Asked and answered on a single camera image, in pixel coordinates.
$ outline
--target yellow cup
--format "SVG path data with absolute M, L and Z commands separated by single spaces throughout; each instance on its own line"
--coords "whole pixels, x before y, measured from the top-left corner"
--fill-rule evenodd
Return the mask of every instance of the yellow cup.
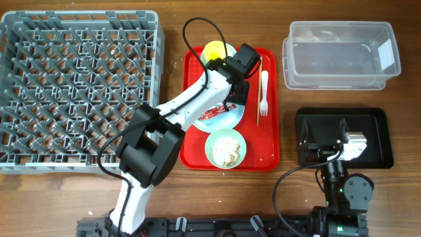
M 221 58 L 225 59 L 225 48 L 224 48 L 224 42 L 222 41 L 212 41 L 208 43 L 202 52 L 205 55 L 206 62 L 209 62 L 210 60 Z M 227 46 L 227 53 L 230 54 L 230 50 Z

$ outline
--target clear plastic container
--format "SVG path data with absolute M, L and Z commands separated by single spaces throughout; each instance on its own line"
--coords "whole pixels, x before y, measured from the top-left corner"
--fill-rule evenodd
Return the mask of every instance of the clear plastic container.
M 282 64 L 292 90 L 381 90 L 401 73 L 387 22 L 292 22 Z

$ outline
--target plate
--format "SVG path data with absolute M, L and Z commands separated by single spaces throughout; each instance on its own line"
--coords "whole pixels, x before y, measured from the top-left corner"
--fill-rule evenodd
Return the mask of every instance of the plate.
M 218 105 L 215 105 L 214 107 L 211 107 L 209 109 L 215 108 L 219 105 L 222 105 L 222 103 L 219 103 Z M 207 132 L 207 133 L 212 133 L 224 128 L 232 129 L 235 126 L 237 126 L 237 124 L 241 121 L 244 115 L 244 110 L 245 110 L 244 105 L 236 105 L 236 106 L 237 108 L 232 109 L 228 112 L 222 113 L 220 115 L 217 115 L 214 118 L 203 120 L 203 121 L 196 120 L 193 125 L 199 130 Z

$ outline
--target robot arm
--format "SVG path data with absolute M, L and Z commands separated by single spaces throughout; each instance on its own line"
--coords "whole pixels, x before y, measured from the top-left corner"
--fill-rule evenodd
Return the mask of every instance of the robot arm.
M 207 109 L 227 98 L 231 89 L 231 84 L 229 84 L 226 81 L 226 78 L 217 71 L 208 70 L 208 74 L 208 89 L 193 100 L 189 105 L 179 110 L 176 114 L 169 116 L 167 118 L 169 122 L 172 124 L 180 124 L 181 129 L 186 131 L 204 112 L 207 111 Z M 187 101 L 201 89 L 204 83 L 205 73 L 202 74 L 200 79 L 194 83 L 194 85 L 190 86 L 178 97 L 165 104 L 159 105 L 157 109 L 161 110 L 160 114 L 165 115 L 168 112 L 171 112 L 173 108 L 181 105 L 184 101 Z M 128 200 L 127 208 L 124 212 L 121 230 L 132 234 L 140 227 L 141 223 L 145 219 L 146 203 L 151 195 L 154 185 L 142 188 L 140 182 L 130 173 L 122 172 L 122 176 L 131 181 L 133 188 Z M 113 223 L 118 223 L 118 220 L 120 219 L 123 203 L 126 199 L 127 188 L 127 183 L 123 182 L 117 206 L 110 216 Z
M 132 183 L 131 194 L 124 210 L 122 232 L 133 234 L 144 221 L 146 204 L 153 187 L 160 184 L 174 166 L 186 130 L 204 112 L 218 103 L 236 102 L 238 97 L 238 103 L 245 104 L 248 82 L 244 82 L 244 79 L 249 77 L 259 60 L 259 54 L 252 47 L 243 44 L 239 51 L 226 61 L 215 59 L 207 64 L 207 88 L 173 115 L 159 119 L 192 98 L 205 85 L 205 73 L 175 99 L 159 105 L 156 109 L 142 105 L 136 110 L 128 128 L 140 122 L 157 122 L 133 129 L 124 135 L 116 151 L 120 158 L 119 168 L 122 170 L 122 176 Z M 145 132 L 161 134 L 160 144 L 150 140 Z M 110 229 L 120 220 L 127 189 L 127 184 L 123 182 L 116 208 L 108 220 Z
M 307 218 L 307 234 L 311 236 L 368 236 L 365 214 L 372 198 L 374 183 L 362 174 L 349 174 L 346 161 L 358 158 L 366 148 L 362 132 L 352 132 L 345 119 L 339 123 L 342 149 L 339 144 L 318 145 L 310 123 L 303 123 L 299 151 L 307 162 L 332 161 L 320 168 L 326 206 L 314 207 Z

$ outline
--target red tray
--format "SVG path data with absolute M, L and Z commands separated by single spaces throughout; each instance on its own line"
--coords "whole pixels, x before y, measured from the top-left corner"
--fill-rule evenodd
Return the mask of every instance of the red tray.
M 195 47 L 200 56 L 203 47 Z M 268 83 L 268 116 L 259 119 L 257 126 L 257 91 L 259 89 L 259 72 L 256 72 L 250 82 L 249 97 L 245 106 L 243 119 L 234 128 L 245 139 L 247 154 L 244 161 L 235 171 L 269 171 L 274 169 L 280 160 L 280 136 L 278 115 L 278 79 L 276 74 L 276 58 L 267 49 L 257 48 L 263 57 L 262 69 L 269 72 Z M 184 57 L 183 91 L 194 84 L 202 75 L 203 69 L 197 59 L 188 51 Z M 220 170 L 210 163 L 205 154 L 205 142 L 209 134 L 191 126 L 184 138 L 180 151 L 180 161 L 190 169 Z

